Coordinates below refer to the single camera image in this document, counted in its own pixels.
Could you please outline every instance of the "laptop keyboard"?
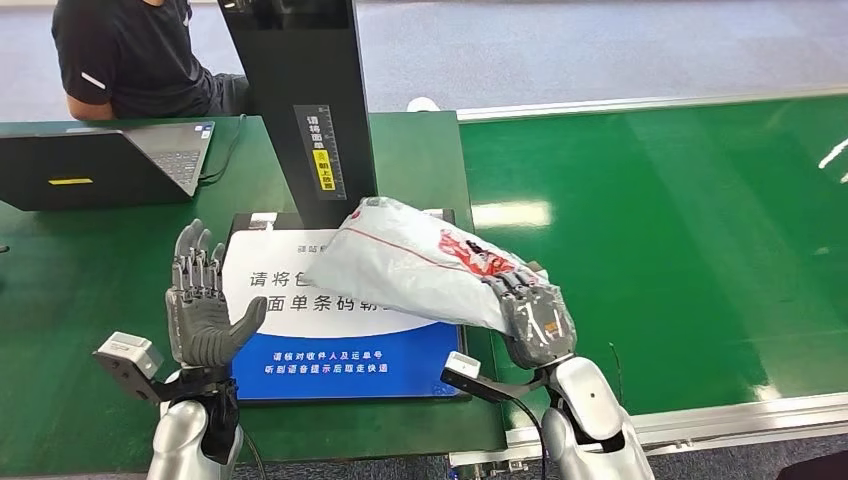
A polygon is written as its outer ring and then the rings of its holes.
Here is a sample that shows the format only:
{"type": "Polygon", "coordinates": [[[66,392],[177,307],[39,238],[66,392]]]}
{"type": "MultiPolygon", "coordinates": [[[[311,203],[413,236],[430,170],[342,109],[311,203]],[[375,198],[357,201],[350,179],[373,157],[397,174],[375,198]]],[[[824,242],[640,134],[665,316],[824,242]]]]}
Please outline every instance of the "laptop keyboard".
{"type": "Polygon", "coordinates": [[[200,150],[151,153],[150,159],[179,185],[188,187],[200,162],[200,150]]]}

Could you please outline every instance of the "black t-shirt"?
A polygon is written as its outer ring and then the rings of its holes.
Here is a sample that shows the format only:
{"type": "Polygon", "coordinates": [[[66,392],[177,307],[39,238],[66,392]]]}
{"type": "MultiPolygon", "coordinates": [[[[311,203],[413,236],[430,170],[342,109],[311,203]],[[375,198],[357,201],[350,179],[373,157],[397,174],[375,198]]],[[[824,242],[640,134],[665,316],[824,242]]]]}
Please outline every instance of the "black t-shirt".
{"type": "Polygon", "coordinates": [[[59,0],[53,39],[65,91],[118,118],[203,116],[219,86],[191,52],[188,0],[59,0]]]}

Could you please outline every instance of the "white sign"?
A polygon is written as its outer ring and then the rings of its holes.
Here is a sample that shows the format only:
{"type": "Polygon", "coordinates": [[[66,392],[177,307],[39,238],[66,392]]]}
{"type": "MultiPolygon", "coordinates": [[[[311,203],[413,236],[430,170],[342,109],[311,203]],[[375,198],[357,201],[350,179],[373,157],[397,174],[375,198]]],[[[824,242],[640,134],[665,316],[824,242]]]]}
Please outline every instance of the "white sign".
{"type": "Polygon", "coordinates": [[[241,318],[254,297],[264,295],[268,313],[259,333],[268,335],[365,337],[434,323],[308,285],[303,272],[334,234],[335,230],[243,230],[233,234],[223,272],[230,321],[241,318]]]}

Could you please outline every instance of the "red logo on bag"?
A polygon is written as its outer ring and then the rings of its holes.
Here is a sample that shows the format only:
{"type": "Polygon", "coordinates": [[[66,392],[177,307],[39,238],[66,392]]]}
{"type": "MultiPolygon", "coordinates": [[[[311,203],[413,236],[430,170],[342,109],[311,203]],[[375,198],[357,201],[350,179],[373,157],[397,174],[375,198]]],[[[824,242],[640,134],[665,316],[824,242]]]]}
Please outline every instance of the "red logo on bag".
{"type": "Polygon", "coordinates": [[[471,241],[460,242],[451,236],[451,231],[443,229],[439,239],[439,250],[459,259],[472,273],[481,276],[511,272],[515,266],[507,259],[488,250],[483,250],[471,241]]]}

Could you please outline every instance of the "yellow sticker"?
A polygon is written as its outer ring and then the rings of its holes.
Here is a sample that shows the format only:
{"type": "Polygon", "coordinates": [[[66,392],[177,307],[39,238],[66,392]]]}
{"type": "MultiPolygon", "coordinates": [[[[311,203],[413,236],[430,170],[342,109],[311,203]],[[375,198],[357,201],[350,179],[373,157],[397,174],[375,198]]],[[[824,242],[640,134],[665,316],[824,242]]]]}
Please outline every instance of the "yellow sticker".
{"type": "Polygon", "coordinates": [[[65,178],[62,180],[47,180],[50,185],[82,185],[83,183],[94,183],[90,178],[65,178]]]}
{"type": "Polygon", "coordinates": [[[326,150],[312,150],[312,158],[315,160],[321,190],[335,190],[336,180],[333,178],[333,169],[330,167],[330,154],[326,150]]]}

